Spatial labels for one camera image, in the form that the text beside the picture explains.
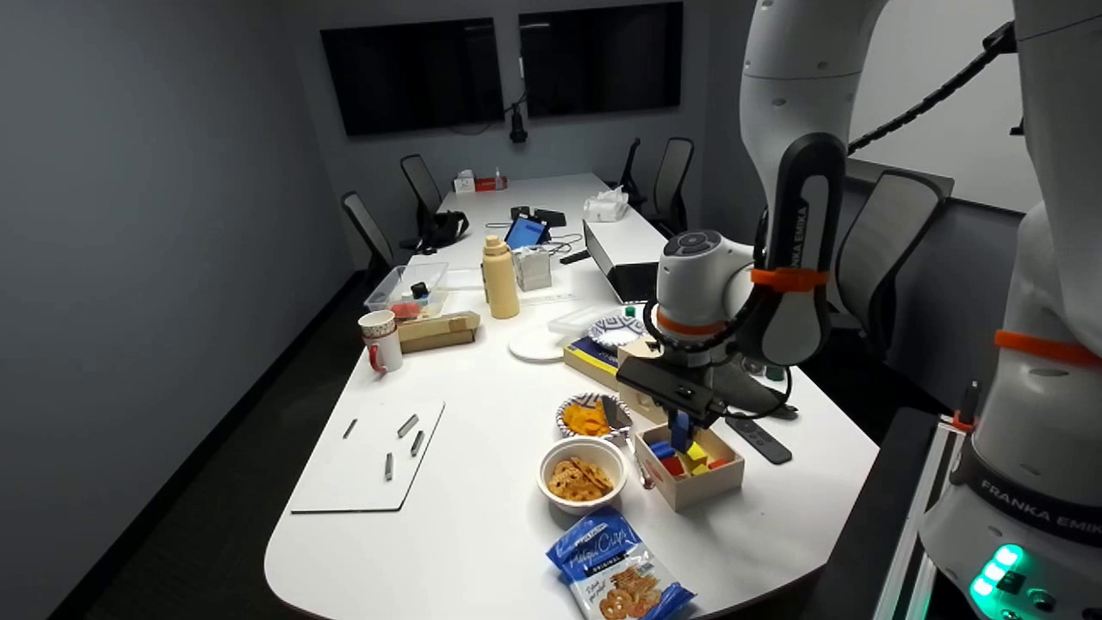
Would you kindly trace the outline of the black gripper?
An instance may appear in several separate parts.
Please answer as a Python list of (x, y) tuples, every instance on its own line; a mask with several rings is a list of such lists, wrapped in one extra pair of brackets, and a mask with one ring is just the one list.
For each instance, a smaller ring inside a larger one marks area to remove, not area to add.
[(647, 391), (654, 401), (662, 401), (662, 405), (650, 405), (659, 429), (667, 429), (667, 411), (687, 411), (690, 437), (697, 437), (704, 424), (714, 424), (717, 418), (728, 412), (728, 401), (717, 391), (667, 370), (659, 362), (627, 357), (617, 369), (617, 378)]

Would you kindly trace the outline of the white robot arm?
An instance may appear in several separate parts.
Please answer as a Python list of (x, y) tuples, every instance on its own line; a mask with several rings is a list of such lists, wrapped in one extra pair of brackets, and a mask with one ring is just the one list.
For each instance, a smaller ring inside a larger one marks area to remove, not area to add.
[[(665, 243), (643, 310), (665, 350), (794, 364), (823, 343), (852, 110), (882, 5), (758, 0), (742, 136), (765, 238)], [(1102, 620), (1102, 0), (1012, 0), (1009, 37), (1039, 203), (1021, 221), (997, 378), (921, 539), (986, 620)]]

